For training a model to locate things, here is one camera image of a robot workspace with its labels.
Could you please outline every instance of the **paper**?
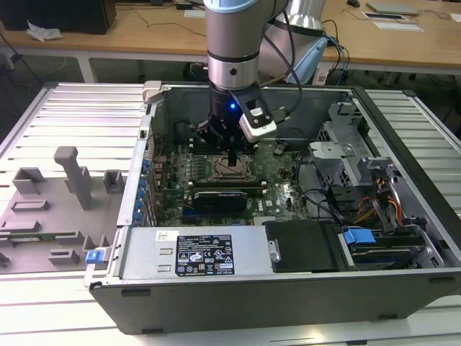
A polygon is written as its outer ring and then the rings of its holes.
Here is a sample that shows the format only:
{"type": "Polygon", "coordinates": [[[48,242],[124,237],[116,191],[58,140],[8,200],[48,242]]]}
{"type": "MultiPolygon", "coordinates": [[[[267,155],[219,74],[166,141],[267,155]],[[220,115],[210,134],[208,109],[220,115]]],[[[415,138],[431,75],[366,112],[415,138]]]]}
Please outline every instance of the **paper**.
{"type": "Polygon", "coordinates": [[[399,24],[399,23],[382,23],[373,22],[377,27],[383,30],[402,30],[402,31],[419,31],[423,32],[418,25],[415,24],[399,24]]]}
{"type": "Polygon", "coordinates": [[[205,11],[201,9],[187,9],[184,11],[185,17],[205,18],[205,11]]]}
{"type": "Polygon", "coordinates": [[[450,16],[452,16],[452,19],[458,23],[461,23],[461,14],[455,14],[451,13],[450,16]]]}
{"type": "Polygon", "coordinates": [[[27,21],[27,23],[29,25],[27,34],[31,35],[36,40],[45,42],[45,40],[57,40],[58,38],[63,38],[59,29],[45,29],[31,24],[29,21],[27,21]]]}

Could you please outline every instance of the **power supply label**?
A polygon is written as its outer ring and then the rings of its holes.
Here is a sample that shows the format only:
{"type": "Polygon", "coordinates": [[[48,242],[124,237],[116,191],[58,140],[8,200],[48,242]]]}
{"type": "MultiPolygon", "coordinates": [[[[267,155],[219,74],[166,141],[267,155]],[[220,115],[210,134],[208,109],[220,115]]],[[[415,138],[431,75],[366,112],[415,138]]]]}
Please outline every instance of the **power supply label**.
{"type": "Polygon", "coordinates": [[[176,275],[234,275],[231,235],[178,236],[176,275]]]}

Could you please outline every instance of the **black box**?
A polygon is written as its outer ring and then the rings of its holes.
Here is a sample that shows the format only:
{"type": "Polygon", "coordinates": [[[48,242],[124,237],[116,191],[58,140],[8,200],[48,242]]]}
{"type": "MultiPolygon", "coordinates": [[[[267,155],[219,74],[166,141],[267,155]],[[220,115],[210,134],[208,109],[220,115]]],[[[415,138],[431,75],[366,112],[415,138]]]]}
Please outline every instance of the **black box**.
{"type": "Polygon", "coordinates": [[[26,30],[27,20],[61,32],[105,34],[117,15],[115,0],[0,0],[7,30],[26,30]]]}

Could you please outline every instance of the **laptop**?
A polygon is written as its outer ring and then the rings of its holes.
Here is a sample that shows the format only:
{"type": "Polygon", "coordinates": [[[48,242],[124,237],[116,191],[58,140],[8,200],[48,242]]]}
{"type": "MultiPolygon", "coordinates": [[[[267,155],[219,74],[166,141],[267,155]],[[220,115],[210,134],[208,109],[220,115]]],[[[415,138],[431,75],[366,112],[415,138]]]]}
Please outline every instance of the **laptop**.
{"type": "Polygon", "coordinates": [[[385,2],[367,2],[367,6],[377,13],[407,14],[417,16],[420,12],[413,7],[402,4],[389,4],[385,2]]]}

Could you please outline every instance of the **gray floor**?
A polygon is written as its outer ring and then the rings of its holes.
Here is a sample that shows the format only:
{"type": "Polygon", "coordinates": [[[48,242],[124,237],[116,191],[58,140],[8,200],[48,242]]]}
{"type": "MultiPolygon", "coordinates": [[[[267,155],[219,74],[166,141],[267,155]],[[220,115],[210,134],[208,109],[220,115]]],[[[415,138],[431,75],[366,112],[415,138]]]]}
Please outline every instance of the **gray floor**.
{"type": "MultiPolygon", "coordinates": [[[[32,70],[44,81],[82,82],[77,61],[72,58],[25,56],[24,59],[32,70]]],[[[103,83],[138,83],[138,65],[136,61],[95,59],[94,70],[99,82],[103,83]]],[[[183,63],[146,61],[147,80],[182,81],[183,63]]],[[[328,82],[334,83],[339,72],[332,74],[328,82]]],[[[428,76],[419,74],[416,80],[410,81],[408,74],[402,74],[398,82],[389,88],[385,85],[386,78],[380,72],[353,71],[343,83],[345,85],[360,85],[368,89],[411,89],[437,114],[443,118],[460,96],[460,88],[455,85],[452,76],[428,76]]],[[[0,73],[0,141],[7,135],[21,115],[40,90],[40,85],[34,82],[34,77],[21,61],[16,62],[16,68],[9,73],[0,73]]],[[[461,126],[461,116],[456,111],[446,121],[447,126],[456,132],[461,126]]]]}

